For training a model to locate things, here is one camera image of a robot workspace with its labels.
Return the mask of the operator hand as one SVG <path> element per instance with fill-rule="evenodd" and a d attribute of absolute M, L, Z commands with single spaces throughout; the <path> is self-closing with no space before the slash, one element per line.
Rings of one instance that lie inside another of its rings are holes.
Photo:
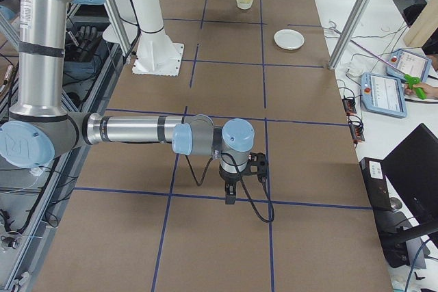
<path fill-rule="evenodd" d="M 416 95 L 418 92 L 422 93 L 424 98 L 431 98 L 428 95 L 428 88 L 431 85 L 428 85 L 427 83 L 417 83 L 417 84 L 413 84 L 412 88 L 409 87 L 409 84 L 406 84 L 404 87 L 404 93 L 406 95 L 412 96 L 412 95 Z"/>

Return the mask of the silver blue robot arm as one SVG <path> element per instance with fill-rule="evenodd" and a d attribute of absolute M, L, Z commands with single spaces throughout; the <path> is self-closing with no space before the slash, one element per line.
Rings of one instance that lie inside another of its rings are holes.
<path fill-rule="evenodd" d="M 233 204 L 254 161 L 250 122 L 217 126 L 206 115 L 104 116 L 63 106 L 66 87 L 83 80 L 66 75 L 68 9 L 75 4 L 104 5 L 123 51 L 130 49 L 115 0 L 20 0 L 18 98 L 1 127 L 1 156 L 31 169 L 85 145 L 169 144 L 180 155 L 218 160 L 225 202 Z"/>

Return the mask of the operator forearm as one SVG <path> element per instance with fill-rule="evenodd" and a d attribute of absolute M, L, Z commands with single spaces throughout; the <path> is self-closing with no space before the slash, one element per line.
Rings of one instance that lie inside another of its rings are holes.
<path fill-rule="evenodd" d="M 428 88 L 428 95 L 431 98 L 438 99 L 438 87 L 437 86 L 430 86 Z"/>

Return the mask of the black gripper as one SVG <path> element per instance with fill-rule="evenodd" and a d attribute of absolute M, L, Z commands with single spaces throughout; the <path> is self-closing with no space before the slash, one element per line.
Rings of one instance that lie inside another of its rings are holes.
<path fill-rule="evenodd" d="M 219 167 L 220 177 L 225 182 L 225 204 L 235 204 L 236 201 L 236 185 L 244 177 L 244 173 L 230 173 Z"/>

